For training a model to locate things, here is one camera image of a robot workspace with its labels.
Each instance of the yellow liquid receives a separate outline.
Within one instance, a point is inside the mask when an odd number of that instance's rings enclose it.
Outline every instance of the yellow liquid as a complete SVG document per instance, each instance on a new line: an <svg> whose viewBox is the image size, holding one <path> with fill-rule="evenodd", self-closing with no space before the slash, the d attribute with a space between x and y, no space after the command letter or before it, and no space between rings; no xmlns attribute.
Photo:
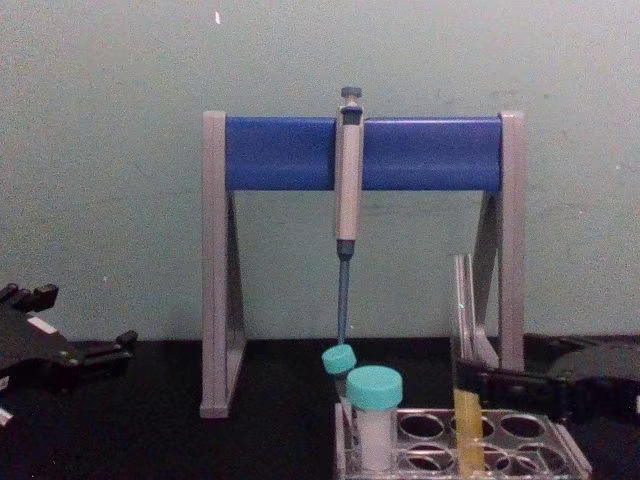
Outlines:
<svg viewBox="0 0 640 480"><path fill-rule="evenodd" d="M471 478L473 472L484 472L482 440L482 410L478 395L457 388L453 389L453 405L456 413L456 442L458 446L459 474Z"/></svg>

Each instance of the blue bar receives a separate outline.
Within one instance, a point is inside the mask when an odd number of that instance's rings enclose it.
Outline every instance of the blue bar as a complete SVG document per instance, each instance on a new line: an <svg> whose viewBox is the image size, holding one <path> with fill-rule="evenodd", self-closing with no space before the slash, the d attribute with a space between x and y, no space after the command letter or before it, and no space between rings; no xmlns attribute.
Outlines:
<svg viewBox="0 0 640 480"><path fill-rule="evenodd" d="M500 189L498 117L369 118L364 190ZM228 190L332 190L335 118L227 117Z"/></svg>

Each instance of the test tube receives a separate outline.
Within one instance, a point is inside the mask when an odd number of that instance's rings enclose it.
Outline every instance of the test tube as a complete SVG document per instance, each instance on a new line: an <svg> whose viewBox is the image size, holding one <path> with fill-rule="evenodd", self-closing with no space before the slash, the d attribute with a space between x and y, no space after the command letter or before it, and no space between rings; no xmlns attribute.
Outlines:
<svg viewBox="0 0 640 480"><path fill-rule="evenodd" d="M353 433L351 404L347 400L347 374L356 365L356 356L351 345L343 343L325 350L322 354L322 363L325 371L333 378L342 405L343 417Z"/></svg>
<svg viewBox="0 0 640 480"><path fill-rule="evenodd" d="M388 472L396 466L396 407L402 401L402 376L381 366L353 369L347 376L347 399L353 405L360 440L362 470Z"/></svg>

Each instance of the micropipette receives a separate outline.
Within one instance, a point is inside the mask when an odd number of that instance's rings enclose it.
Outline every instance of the micropipette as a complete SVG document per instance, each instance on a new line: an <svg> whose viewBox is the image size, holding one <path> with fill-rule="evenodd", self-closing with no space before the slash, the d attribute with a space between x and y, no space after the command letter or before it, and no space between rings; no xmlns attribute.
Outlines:
<svg viewBox="0 0 640 480"><path fill-rule="evenodd" d="M344 343L347 331L349 261L353 256L362 190L362 150L364 118L357 99L362 91L344 87L345 104L336 115L336 250L340 259L338 277L338 343Z"/></svg>

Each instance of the teal cap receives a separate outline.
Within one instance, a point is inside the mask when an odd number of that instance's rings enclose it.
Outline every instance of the teal cap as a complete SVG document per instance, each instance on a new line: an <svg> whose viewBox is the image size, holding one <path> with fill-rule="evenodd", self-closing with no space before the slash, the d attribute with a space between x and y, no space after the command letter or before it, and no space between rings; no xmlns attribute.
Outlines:
<svg viewBox="0 0 640 480"><path fill-rule="evenodd" d="M329 375L338 375L351 370L356 364L356 355L351 345L343 343L328 348L322 354L324 369Z"/></svg>
<svg viewBox="0 0 640 480"><path fill-rule="evenodd" d="M347 398L361 410L386 410L402 401L402 376L388 367L355 368L347 375Z"/></svg>

